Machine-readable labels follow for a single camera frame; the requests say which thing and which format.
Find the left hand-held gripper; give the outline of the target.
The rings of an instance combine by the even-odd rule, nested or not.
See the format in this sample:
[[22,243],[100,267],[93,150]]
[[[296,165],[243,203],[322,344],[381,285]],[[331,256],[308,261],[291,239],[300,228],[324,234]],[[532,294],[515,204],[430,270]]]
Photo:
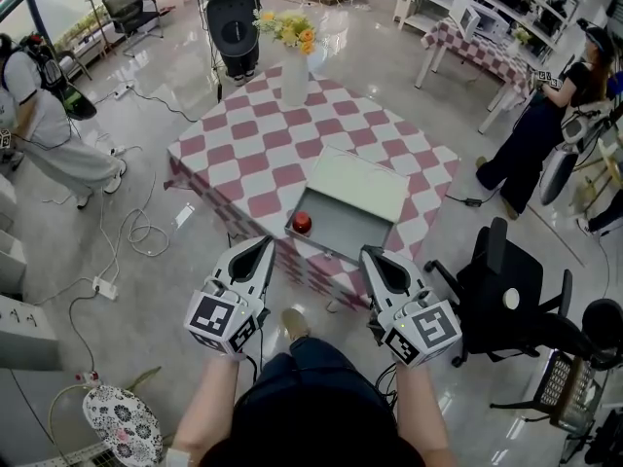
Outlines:
[[[191,298],[184,328],[201,345],[242,361],[246,346],[270,314],[265,295],[275,262],[275,242],[269,235],[244,240],[218,259],[212,276]],[[245,282],[243,296],[224,282]]]

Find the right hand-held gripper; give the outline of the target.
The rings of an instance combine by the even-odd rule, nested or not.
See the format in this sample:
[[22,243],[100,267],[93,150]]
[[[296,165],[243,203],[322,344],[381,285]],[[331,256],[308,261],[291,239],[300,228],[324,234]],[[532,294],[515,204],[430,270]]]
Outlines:
[[[448,350],[462,337],[449,300],[428,288],[416,265],[380,246],[363,246],[359,269],[375,305],[368,327],[396,363],[419,366]],[[395,296],[414,296],[399,300]]]

